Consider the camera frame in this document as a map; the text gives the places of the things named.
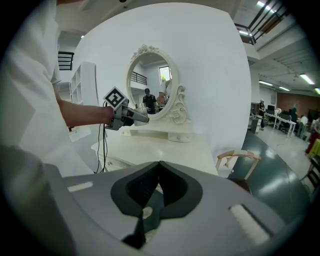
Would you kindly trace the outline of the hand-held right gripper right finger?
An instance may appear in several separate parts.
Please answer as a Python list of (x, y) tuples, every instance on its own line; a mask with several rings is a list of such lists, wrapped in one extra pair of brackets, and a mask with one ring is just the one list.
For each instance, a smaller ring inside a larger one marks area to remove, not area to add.
[(163, 205), (161, 218), (183, 218), (200, 203), (203, 187), (192, 176), (194, 169), (187, 166), (160, 161), (158, 183), (162, 189)]

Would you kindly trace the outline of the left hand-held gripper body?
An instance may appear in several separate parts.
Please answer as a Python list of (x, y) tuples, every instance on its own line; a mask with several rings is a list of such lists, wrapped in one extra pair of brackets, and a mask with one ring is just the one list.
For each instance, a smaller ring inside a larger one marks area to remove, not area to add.
[(104, 126), (105, 129), (118, 131), (123, 126), (132, 126), (134, 121), (129, 112), (133, 110), (129, 108), (129, 99), (114, 86), (103, 98), (106, 107), (113, 110), (113, 118), (109, 124)]

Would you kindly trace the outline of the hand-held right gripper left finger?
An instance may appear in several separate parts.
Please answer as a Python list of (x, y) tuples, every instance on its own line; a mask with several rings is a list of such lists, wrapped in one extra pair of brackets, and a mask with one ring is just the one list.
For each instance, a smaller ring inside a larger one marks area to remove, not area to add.
[(125, 215), (140, 217), (159, 183), (159, 162), (135, 165), (111, 187), (110, 196)]

